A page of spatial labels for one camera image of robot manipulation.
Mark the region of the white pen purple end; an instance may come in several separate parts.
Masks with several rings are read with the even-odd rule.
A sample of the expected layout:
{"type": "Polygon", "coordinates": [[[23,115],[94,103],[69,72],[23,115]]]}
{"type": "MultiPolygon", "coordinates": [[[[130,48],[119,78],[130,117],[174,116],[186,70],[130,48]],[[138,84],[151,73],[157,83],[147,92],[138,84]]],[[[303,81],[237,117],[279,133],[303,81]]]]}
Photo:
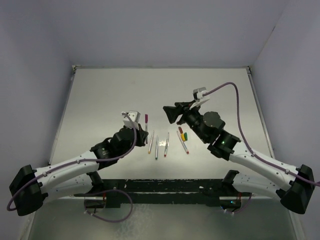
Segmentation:
{"type": "Polygon", "coordinates": [[[148,114],[144,115],[144,127],[145,127],[145,131],[146,131],[146,137],[145,137],[145,144],[148,144],[148,120],[149,120],[149,116],[148,114]]]}

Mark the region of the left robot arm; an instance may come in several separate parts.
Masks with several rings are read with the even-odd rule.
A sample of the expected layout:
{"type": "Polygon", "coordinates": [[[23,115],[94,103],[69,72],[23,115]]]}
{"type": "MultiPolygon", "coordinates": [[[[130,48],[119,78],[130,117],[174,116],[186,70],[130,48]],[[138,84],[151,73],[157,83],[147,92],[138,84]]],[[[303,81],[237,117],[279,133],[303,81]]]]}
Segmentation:
{"type": "Polygon", "coordinates": [[[68,195],[98,196],[103,191],[98,171],[116,164],[134,147],[144,147],[148,135],[139,123],[125,125],[77,157],[45,167],[21,167],[9,185],[11,199],[6,209],[26,216],[68,195]]]}

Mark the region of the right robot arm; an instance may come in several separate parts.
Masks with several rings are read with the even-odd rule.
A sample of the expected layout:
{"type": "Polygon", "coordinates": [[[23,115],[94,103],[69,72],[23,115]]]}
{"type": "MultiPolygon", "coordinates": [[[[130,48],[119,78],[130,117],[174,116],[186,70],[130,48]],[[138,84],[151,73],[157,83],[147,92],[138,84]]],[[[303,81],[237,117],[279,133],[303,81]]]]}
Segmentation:
{"type": "Polygon", "coordinates": [[[225,122],[214,111],[199,113],[199,107],[191,102],[176,102],[164,106],[170,124],[187,124],[207,149],[217,158],[242,165],[261,175],[250,180],[238,171],[229,171],[222,183],[228,196],[237,192],[256,193],[275,198],[288,210],[305,214],[315,190],[312,169],[283,163],[272,157],[255,152],[244,140],[224,130],[225,122]]]}

